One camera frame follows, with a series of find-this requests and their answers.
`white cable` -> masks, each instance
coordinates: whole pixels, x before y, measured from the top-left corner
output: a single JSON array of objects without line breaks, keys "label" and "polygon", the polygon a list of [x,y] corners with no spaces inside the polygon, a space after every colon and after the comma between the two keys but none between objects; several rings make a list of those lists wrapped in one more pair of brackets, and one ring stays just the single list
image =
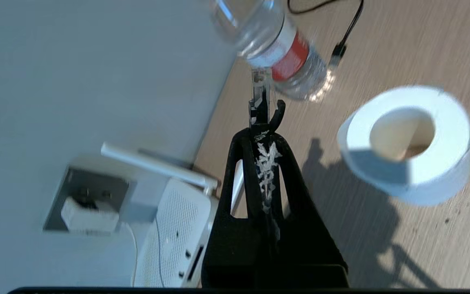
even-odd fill
[{"label": "white cable", "polygon": [[132,271],[132,279],[130,280],[130,285],[134,287],[135,285],[135,274],[137,271],[137,239],[135,237],[134,231],[132,227],[130,227],[129,223],[123,222],[125,224],[126,228],[130,231],[130,234],[132,235],[132,239],[134,240],[134,248],[135,248],[135,264],[134,264],[134,269]]}]

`wood grain surface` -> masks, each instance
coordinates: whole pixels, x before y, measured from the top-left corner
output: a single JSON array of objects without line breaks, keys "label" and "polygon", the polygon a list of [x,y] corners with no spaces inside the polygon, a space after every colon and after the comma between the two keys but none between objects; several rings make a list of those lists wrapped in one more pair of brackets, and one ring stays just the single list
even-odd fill
[{"label": "wood grain surface", "polygon": [[[293,20],[327,60],[357,6],[341,1]],[[354,177],[336,143],[338,128],[353,111],[399,85],[442,87],[470,115],[470,0],[366,0],[332,74],[321,102],[285,99],[277,132],[291,145],[349,264],[351,286],[470,287],[470,182],[436,207],[400,203]],[[198,169],[222,179],[231,138],[248,126],[251,94],[250,70],[237,60],[198,152]]]}]

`white paper roll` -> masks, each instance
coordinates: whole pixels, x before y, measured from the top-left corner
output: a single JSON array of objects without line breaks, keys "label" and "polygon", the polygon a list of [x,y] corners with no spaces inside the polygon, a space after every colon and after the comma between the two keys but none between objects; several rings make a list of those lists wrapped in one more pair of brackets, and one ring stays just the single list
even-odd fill
[{"label": "white paper roll", "polygon": [[437,205],[469,179],[468,114],[436,87],[381,93],[342,124],[337,140],[353,173],[406,203]]}]

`white wall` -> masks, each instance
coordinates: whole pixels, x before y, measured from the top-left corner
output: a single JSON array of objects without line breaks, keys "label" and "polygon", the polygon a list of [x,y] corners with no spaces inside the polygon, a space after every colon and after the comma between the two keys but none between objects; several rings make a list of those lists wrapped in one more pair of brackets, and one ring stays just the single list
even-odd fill
[{"label": "white wall", "polygon": [[133,245],[42,231],[70,162],[111,167],[103,141],[192,162],[235,54],[197,0],[0,0],[0,293],[128,286]]}]

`plastic water bottle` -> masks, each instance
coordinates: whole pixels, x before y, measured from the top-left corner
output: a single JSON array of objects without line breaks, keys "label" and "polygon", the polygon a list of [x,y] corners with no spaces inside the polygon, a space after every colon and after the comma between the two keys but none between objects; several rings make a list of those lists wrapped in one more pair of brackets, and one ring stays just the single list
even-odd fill
[{"label": "plastic water bottle", "polygon": [[220,35],[252,67],[270,67],[275,88],[293,99],[313,99],[326,64],[274,0],[212,0]]}]

